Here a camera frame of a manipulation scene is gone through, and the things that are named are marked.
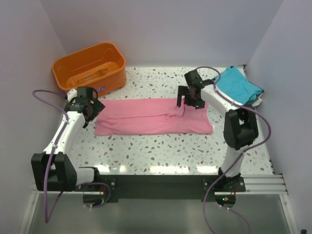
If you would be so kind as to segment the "pink t shirt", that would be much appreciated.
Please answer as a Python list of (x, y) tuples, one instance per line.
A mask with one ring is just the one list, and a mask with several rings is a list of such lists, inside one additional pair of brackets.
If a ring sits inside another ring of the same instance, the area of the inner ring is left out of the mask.
[(182, 104), (175, 98), (103, 100), (104, 110), (98, 115), (96, 136), (212, 134), (205, 104), (203, 109)]

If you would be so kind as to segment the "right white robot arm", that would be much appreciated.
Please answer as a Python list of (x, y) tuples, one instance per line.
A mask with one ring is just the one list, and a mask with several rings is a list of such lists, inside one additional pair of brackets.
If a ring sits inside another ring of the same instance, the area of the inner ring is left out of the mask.
[(223, 117), (223, 137), (227, 151), (218, 178), (208, 190), (229, 191), (240, 181), (241, 165), (246, 149), (258, 138), (258, 126), (253, 107), (246, 107), (223, 94), (216, 88), (216, 81), (203, 80), (196, 69), (185, 75), (186, 86), (179, 86), (177, 106), (182, 104), (203, 109), (205, 104), (212, 105)]

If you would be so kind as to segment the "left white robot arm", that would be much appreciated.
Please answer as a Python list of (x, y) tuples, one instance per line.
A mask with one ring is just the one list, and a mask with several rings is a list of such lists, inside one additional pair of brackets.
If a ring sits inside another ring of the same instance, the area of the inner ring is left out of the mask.
[(66, 95), (66, 104), (60, 108), (61, 123), (42, 153), (33, 154), (31, 166), (35, 185), (39, 191), (71, 192), (84, 184), (89, 191), (101, 186), (94, 167), (74, 167), (69, 159), (75, 138), (93, 121), (105, 106), (99, 101), (97, 91), (81, 86)]

